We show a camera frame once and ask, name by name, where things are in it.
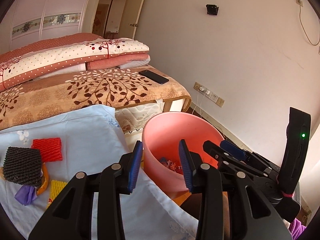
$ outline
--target pink towel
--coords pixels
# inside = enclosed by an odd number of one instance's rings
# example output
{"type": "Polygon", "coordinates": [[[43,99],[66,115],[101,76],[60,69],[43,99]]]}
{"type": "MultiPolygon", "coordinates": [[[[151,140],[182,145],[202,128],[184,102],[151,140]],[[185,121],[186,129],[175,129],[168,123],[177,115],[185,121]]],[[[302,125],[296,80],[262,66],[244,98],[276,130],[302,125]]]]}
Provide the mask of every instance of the pink towel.
{"type": "Polygon", "coordinates": [[[118,57],[95,60],[87,63],[87,70],[97,70],[97,69],[118,67],[133,61],[145,61],[149,59],[149,57],[150,56],[148,54],[143,53],[143,54],[122,55],[118,57]]]}

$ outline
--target purple plastic bag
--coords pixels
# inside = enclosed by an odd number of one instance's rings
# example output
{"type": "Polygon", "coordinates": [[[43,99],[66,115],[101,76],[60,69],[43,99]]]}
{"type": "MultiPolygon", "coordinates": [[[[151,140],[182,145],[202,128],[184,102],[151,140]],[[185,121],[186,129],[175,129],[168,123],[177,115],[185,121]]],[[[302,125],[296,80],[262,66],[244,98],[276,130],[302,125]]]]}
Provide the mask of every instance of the purple plastic bag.
{"type": "Polygon", "coordinates": [[[14,198],[22,205],[28,206],[37,198],[37,189],[29,185],[23,185],[14,198]]]}

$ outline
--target clutter in bucket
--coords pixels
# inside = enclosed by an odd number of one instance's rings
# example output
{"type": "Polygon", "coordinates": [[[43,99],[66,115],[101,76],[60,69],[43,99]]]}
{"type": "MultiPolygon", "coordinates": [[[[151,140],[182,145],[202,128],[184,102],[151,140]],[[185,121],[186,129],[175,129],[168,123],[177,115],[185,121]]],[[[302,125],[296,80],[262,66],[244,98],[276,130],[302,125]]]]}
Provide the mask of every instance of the clutter in bucket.
{"type": "Polygon", "coordinates": [[[182,172],[182,166],[178,166],[175,162],[171,161],[171,160],[167,160],[165,157],[162,157],[159,162],[165,166],[166,168],[168,168],[171,171],[174,171],[178,174],[183,175],[182,172]]]}

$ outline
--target brown leaf-patterned blanket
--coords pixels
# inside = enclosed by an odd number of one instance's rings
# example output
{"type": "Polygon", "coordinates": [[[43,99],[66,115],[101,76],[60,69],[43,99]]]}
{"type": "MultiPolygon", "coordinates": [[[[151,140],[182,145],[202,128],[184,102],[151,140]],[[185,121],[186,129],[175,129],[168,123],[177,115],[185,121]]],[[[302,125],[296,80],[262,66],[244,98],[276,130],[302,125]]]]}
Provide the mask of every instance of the brown leaf-patterned blanket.
{"type": "Polygon", "coordinates": [[[191,103],[187,90],[173,78],[151,66],[66,73],[29,81],[0,93],[0,130],[103,104],[115,109],[185,99],[182,111],[191,103]],[[160,85],[139,71],[149,69],[165,76],[160,85]]]}

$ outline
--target pink bucket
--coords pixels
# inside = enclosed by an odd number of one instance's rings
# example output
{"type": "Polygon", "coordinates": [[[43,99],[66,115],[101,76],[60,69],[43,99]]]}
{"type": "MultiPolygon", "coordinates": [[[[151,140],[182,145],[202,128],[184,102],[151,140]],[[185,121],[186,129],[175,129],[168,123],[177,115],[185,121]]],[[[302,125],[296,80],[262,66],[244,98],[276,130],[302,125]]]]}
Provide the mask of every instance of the pink bucket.
{"type": "Polygon", "coordinates": [[[152,117],[142,132],[144,171],[171,199],[188,189],[183,175],[164,167],[158,160],[165,157],[180,165],[179,141],[185,139],[188,149],[199,153],[202,161],[217,167],[217,161],[205,153],[202,145],[210,140],[216,145],[224,139],[207,121],[188,113],[166,112],[152,117]]]}

